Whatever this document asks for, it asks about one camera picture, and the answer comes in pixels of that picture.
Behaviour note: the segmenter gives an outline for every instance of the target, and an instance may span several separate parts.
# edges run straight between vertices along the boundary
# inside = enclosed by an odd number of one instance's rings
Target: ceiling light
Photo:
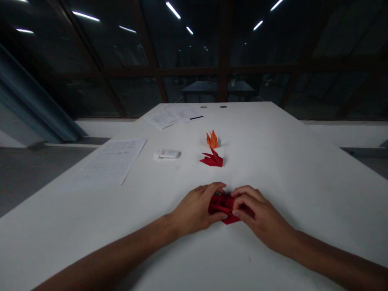
[[[124,30],[128,30],[129,32],[136,33],[136,31],[135,31],[135,30],[131,30],[131,29],[129,29],[129,28],[126,28],[126,27],[124,27],[124,26],[120,26],[120,25],[119,25],[119,28],[122,28],[122,29],[124,29]]]
[[[170,8],[170,10],[175,14],[175,16],[180,19],[180,15],[178,14],[178,12],[175,11],[174,7],[170,4],[170,2],[166,2],[166,5],[168,8]]]
[[[191,31],[190,27],[186,26],[186,29],[187,29],[191,34],[194,34],[194,32]]]
[[[82,13],[79,13],[79,12],[76,12],[76,11],[72,11],[75,15],[78,15],[78,16],[81,16],[81,17],[85,17],[87,19],[91,19],[91,20],[94,20],[94,21],[100,21],[98,18],[95,18],[95,17],[91,17],[89,15],[86,15],[86,14],[82,14]]]
[[[272,8],[270,11],[274,10],[283,0],[279,0]]]
[[[261,20],[261,21],[255,26],[255,28],[254,28],[253,30],[256,30],[256,28],[258,28],[262,23],[263,23],[263,20]]]
[[[17,31],[20,31],[20,32],[25,32],[25,33],[34,33],[34,32],[31,31],[31,30],[23,30],[23,29],[21,29],[21,28],[17,28],[16,30],[17,30]]]

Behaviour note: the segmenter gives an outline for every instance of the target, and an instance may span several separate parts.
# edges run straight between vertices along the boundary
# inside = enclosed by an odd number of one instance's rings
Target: white wall
[[[87,120],[76,123],[91,137],[113,137],[133,121]],[[378,148],[388,139],[388,122],[304,121],[311,130],[344,148]]]
[[[0,147],[25,148],[43,139],[0,102]]]

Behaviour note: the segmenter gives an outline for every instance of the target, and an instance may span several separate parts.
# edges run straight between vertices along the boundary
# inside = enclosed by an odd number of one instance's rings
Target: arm
[[[34,290],[113,289],[128,273],[159,249],[182,236],[225,219],[225,213],[208,213],[214,192],[223,192],[222,188],[225,186],[219,182],[197,187],[170,214],[80,259]]]
[[[270,249],[346,289],[388,290],[387,268],[295,230],[259,190],[243,186],[235,189],[232,196],[236,197],[233,214],[244,221]],[[239,210],[241,204],[249,206],[255,218]]]

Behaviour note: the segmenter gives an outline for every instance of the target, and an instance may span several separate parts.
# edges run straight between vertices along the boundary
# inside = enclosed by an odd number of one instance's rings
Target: floor
[[[94,148],[66,147],[45,147],[35,152],[1,149],[0,217],[93,150]],[[358,157],[357,159],[388,179],[388,158]]]

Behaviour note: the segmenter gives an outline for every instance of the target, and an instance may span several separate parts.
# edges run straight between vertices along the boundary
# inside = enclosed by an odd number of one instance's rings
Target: table surface
[[[225,182],[227,191],[246,184],[259,188],[293,226],[388,267],[388,181],[270,102],[194,106],[203,119],[162,131],[129,123],[114,137],[148,138],[122,186],[67,192],[71,178],[99,148],[3,216],[0,289],[32,289],[213,181]],[[219,137],[223,168],[199,162],[201,152],[210,152],[205,133],[212,129]],[[162,148],[182,155],[153,159],[152,152]],[[129,287],[341,289],[269,250],[242,222],[217,223],[157,252],[119,289]]]
[[[191,85],[183,88],[181,92],[183,93],[197,93],[197,92],[217,92],[218,84],[217,82],[210,81],[196,81]],[[236,81],[234,86],[231,82],[228,83],[229,92],[254,92],[255,90],[248,85],[245,81]]]

